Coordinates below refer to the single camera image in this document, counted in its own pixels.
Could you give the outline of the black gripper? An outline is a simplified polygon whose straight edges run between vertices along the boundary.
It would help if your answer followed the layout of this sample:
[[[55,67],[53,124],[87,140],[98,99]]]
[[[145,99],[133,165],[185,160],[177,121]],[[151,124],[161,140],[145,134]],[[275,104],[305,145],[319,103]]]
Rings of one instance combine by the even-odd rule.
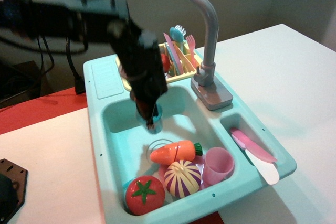
[[[107,32],[131,86],[138,113],[147,129],[153,130],[156,102],[167,91],[157,37],[132,21],[111,21]]]

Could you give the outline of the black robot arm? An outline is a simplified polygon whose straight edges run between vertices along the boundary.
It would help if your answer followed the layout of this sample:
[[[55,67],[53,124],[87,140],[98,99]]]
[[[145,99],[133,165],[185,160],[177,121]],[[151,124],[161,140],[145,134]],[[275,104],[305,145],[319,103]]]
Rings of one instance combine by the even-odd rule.
[[[167,91],[158,40],[137,26],[126,0],[1,0],[1,27],[29,39],[60,37],[108,43],[117,54],[147,128]]]

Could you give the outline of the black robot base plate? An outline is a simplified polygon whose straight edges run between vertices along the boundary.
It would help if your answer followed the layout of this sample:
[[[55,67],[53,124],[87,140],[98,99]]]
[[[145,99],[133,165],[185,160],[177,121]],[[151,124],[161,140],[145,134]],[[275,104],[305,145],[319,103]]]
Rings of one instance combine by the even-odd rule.
[[[28,170],[1,159],[1,223],[9,223],[25,203]]]

